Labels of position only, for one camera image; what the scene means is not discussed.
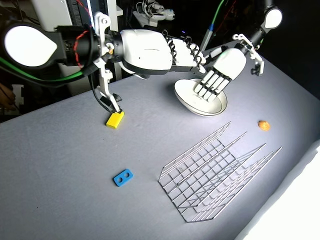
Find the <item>gray table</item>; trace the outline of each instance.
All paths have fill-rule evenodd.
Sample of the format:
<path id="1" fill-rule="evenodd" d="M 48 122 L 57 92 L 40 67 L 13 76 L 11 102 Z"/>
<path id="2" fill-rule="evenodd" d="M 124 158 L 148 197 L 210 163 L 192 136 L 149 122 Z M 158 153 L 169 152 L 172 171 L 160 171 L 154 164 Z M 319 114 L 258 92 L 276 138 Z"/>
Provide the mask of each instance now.
<path id="1" fill-rule="evenodd" d="M 269 62 L 262 77 L 250 75 L 252 64 L 214 117 L 175 97 L 174 82 L 194 75 L 168 73 L 111 84 L 125 111 L 117 130 L 91 92 L 0 124 L 0 239 L 233 239 L 320 133 L 320 101 Z M 185 223 L 157 182 L 161 169 L 229 121 L 224 143 L 248 131 L 234 154 L 263 143 L 259 156 L 283 150 L 217 219 Z M 134 178 L 117 187 L 112 178 L 126 168 Z"/>

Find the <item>blue block with two holes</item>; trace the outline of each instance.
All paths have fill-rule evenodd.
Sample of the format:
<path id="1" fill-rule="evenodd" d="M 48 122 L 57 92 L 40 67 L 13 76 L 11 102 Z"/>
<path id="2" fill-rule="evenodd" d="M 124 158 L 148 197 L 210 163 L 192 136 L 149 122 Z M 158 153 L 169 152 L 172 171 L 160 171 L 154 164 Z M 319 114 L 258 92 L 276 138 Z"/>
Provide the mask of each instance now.
<path id="1" fill-rule="evenodd" d="M 115 176 L 113 178 L 113 181 L 118 187 L 121 187 L 123 184 L 128 182 L 133 177 L 133 173 L 129 169 L 126 169 L 123 172 L 119 173 L 117 176 Z"/>

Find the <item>wire grid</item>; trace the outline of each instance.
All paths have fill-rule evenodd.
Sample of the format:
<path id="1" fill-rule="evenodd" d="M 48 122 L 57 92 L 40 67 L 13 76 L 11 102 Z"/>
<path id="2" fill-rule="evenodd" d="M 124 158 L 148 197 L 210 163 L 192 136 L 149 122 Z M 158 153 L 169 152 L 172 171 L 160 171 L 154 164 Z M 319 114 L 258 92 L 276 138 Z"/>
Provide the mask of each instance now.
<path id="1" fill-rule="evenodd" d="M 266 163 L 265 160 L 272 155 L 270 153 L 246 168 L 244 163 L 266 144 L 236 158 L 229 148 L 246 133 L 225 146 L 218 138 L 229 125 L 230 122 L 162 169 L 158 181 L 186 222 L 213 219 L 235 197 L 236 193 L 233 194 L 235 190 L 231 185 L 243 182 L 236 179 L 245 171 L 256 173 L 255 170 L 262 168 Z M 245 185 L 246 183 L 236 189 L 240 190 Z"/>

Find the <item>metal wire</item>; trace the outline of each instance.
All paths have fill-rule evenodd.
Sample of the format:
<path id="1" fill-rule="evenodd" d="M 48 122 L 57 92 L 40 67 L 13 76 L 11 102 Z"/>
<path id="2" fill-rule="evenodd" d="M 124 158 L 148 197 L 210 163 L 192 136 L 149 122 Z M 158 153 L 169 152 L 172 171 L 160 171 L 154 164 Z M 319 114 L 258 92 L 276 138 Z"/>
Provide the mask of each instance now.
<path id="1" fill-rule="evenodd" d="M 186 222 L 215 218 L 282 148 L 254 163 L 251 159 L 266 144 L 236 158 L 230 147 L 246 132 L 225 146 L 219 137 L 229 125 L 162 168 L 158 181 Z"/>

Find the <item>white robotic hand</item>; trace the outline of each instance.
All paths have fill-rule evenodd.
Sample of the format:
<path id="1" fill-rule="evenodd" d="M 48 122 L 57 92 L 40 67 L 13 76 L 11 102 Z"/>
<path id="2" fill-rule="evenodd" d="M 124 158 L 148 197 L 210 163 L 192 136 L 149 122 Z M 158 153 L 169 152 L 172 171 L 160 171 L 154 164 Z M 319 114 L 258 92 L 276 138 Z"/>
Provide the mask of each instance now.
<path id="1" fill-rule="evenodd" d="M 212 69 L 195 87 L 194 92 L 208 102 L 217 95 L 244 69 L 247 59 L 237 48 L 228 48 L 218 57 Z"/>

